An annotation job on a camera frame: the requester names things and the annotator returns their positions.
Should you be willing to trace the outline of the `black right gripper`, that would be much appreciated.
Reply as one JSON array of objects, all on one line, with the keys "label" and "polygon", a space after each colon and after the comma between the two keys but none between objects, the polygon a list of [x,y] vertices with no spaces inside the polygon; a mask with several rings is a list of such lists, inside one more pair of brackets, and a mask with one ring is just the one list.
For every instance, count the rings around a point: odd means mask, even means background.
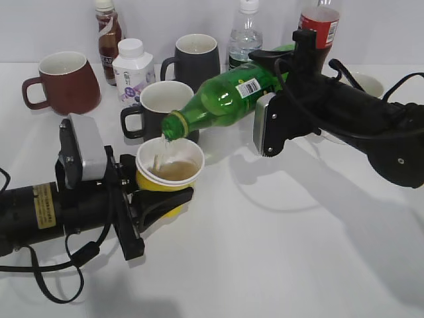
[{"label": "black right gripper", "polygon": [[335,84],[334,77],[324,76],[318,68],[316,32],[299,29],[293,32],[293,50],[255,50],[248,57],[263,68],[272,68],[281,90],[268,105],[264,132],[264,155],[273,157],[287,140],[320,134],[327,129],[323,104]]}]

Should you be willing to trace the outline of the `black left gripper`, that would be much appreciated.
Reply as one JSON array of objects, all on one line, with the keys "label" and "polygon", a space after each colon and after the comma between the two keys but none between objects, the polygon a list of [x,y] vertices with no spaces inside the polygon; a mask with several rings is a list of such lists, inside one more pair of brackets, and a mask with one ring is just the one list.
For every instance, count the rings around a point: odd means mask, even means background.
[{"label": "black left gripper", "polygon": [[105,151],[107,169],[99,181],[99,189],[107,195],[105,222],[113,226],[124,259],[129,261],[144,254],[144,241],[139,233],[171,210],[189,202],[193,197],[193,188],[178,191],[138,190],[136,157],[122,154],[116,161],[111,146],[106,146]]}]

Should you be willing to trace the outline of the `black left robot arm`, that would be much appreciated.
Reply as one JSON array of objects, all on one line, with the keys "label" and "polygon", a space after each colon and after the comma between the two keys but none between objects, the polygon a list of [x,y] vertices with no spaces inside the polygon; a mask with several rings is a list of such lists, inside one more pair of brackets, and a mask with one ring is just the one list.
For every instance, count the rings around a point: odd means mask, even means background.
[{"label": "black left robot arm", "polygon": [[116,162],[105,147],[107,168],[100,180],[79,181],[66,187],[67,169],[55,165],[56,181],[9,189],[1,194],[1,255],[110,223],[125,260],[143,256],[140,237],[157,220],[192,199],[193,188],[178,191],[141,190],[136,183],[135,157]]}]

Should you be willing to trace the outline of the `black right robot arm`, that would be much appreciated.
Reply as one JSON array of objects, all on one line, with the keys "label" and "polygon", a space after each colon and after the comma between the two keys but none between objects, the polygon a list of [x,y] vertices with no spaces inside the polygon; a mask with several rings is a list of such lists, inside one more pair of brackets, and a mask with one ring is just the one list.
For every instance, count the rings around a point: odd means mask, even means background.
[{"label": "black right robot arm", "polygon": [[287,140],[326,131],[364,153],[389,182],[422,186],[423,106],[367,94],[338,59],[329,61],[337,75],[324,76],[317,69],[315,32],[296,30],[293,40],[293,50],[249,55],[280,85],[256,104],[254,143],[259,154],[276,156]]}]

